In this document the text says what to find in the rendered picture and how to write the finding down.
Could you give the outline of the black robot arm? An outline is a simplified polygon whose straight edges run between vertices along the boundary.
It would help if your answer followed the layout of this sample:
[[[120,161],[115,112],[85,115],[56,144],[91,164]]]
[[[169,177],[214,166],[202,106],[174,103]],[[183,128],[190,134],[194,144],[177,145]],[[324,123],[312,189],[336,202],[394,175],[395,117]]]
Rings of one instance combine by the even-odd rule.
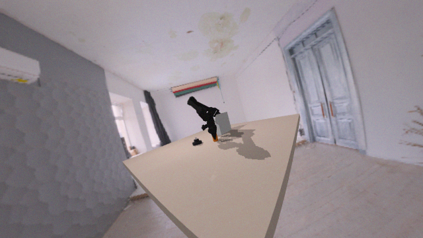
[[[205,122],[207,122],[208,120],[212,120],[213,117],[216,116],[216,114],[221,114],[217,108],[208,107],[198,102],[193,96],[189,97],[187,104],[193,107],[199,117]],[[205,130],[206,128],[209,128],[208,123],[206,125],[202,125],[203,130]]]

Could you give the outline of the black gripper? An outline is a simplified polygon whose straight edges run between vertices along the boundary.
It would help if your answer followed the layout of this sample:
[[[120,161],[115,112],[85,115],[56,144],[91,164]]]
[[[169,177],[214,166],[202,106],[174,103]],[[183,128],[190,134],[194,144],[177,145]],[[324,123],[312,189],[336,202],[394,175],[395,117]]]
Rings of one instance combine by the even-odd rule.
[[[209,124],[208,132],[213,136],[214,139],[216,139],[217,126],[215,125],[214,119],[208,120],[207,123]]]

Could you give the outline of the black round pedestal with silver shaft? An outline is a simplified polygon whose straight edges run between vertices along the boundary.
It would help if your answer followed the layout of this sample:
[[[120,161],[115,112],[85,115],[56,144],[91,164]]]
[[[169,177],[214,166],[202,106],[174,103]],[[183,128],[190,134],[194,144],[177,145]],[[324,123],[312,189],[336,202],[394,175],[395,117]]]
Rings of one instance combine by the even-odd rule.
[[[200,145],[201,143],[202,143],[202,141],[201,141],[201,140],[199,140],[199,139],[195,138],[195,140],[194,140],[194,142],[192,143],[192,145],[193,145],[193,146],[195,146],[195,145]]]

